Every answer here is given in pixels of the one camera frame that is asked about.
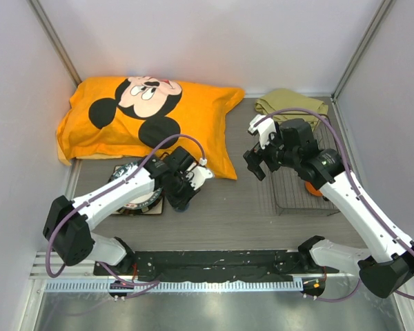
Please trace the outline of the blue mug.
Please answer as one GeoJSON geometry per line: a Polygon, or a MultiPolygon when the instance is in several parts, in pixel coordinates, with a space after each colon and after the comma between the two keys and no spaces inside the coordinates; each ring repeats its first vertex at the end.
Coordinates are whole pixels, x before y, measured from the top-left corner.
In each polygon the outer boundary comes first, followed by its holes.
{"type": "Polygon", "coordinates": [[[176,212],[185,212],[189,208],[189,203],[175,208],[176,212]]]}

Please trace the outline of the orange mug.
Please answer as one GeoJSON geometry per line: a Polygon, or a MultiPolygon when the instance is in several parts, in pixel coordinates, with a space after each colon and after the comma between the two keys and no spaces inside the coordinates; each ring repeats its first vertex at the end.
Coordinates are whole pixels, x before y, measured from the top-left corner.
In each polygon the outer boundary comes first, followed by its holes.
{"type": "Polygon", "coordinates": [[[313,195],[314,197],[322,197],[323,194],[318,190],[315,189],[314,186],[310,183],[310,182],[305,182],[305,188],[307,190],[307,192],[311,195],[313,195]]]}

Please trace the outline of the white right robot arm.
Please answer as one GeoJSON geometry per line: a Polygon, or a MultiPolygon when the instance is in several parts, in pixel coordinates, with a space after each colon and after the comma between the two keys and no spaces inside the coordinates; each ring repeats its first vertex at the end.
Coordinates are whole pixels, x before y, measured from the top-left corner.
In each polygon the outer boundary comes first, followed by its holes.
{"type": "Polygon", "coordinates": [[[355,275],[383,299],[414,277],[414,240],[378,208],[338,151],[319,147],[309,123],[291,119],[278,124],[257,115],[248,131],[259,141],[244,159],[259,180],[265,177],[261,163],[271,172],[293,169],[338,208],[366,244],[356,249],[311,237],[298,247],[297,262],[303,271],[330,267],[355,275]]]}

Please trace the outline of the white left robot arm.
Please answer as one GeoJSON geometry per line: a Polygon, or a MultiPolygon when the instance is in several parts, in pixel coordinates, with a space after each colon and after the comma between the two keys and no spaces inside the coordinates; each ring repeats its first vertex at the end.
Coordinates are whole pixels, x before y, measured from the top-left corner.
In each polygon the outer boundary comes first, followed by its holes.
{"type": "Polygon", "coordinates": [[[178,147],[160,159],[154,154],[128,166],[118,178],[73,200],[56,198],[50,207],[43,235],[48,251],[56,252],[63,266],[89,259],[109,272],[125,275],[136,262],[135,253],[120,238],[95,234],[94,229],[131,201],[161,190],[175,210],[185,210],[189,201],[214,174],[207,161],[196,161],[178,147]]]}

